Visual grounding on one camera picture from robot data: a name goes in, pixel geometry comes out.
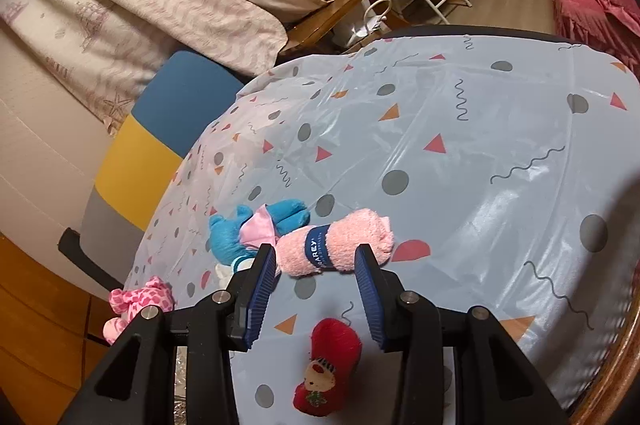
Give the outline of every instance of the navy blue label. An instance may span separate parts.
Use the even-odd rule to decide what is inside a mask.
[[[305,254],[309,262],[316,268],[333,268],[334,264],[329,259],[329,251],[326,249],[326,232],[329,225],[315,227],[306,234]]]

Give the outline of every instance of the pink rolled towel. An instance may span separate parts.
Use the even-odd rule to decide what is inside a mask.
[[[324,227],[303,227],[283,235],[276,244],[278,266],[293,277],[322,269],[353,270],[359,245],[367,244],[378,264],[388,261],[394,234],[388,217],[363,208]]]

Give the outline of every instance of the patterned tablecloth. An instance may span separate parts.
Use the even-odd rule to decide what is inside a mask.
[[[159,275],[179,308],[224,287],[207,220],[239,203],[300,198],[316,225],[372,208],[390,217],[386,267],[404,286],[441,307],[491,309],[566,407],[629,300],[640,231],[625,193],[640,169],[639,113],[635,76],[578,44],[412,37],[288,62],[195,143],[126,287]],[[328,272],[283,275],[260,339],[232,355],[242,423],[315,422],[291,402],[323,317],[364,342],[350,405],[326,421],[390,422],[398,357],[374,347],[353,275]],[[446,405],[453,423],[451,390]]]

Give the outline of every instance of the blue panel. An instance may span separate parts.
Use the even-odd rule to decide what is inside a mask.
[[[236,101],[241,88],[236,77],[212,60],[178,51],[146,86],[131,113],[184,158],[204,128]]]

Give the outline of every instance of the red christmas stocking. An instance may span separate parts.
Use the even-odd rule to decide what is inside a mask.
[[[324,319],[311,333],[311,363],[305,381],[296,387],[293,406],[311,416],[340,410],[347,398],[351,372],[360,359],[362,342],[353,329]]]

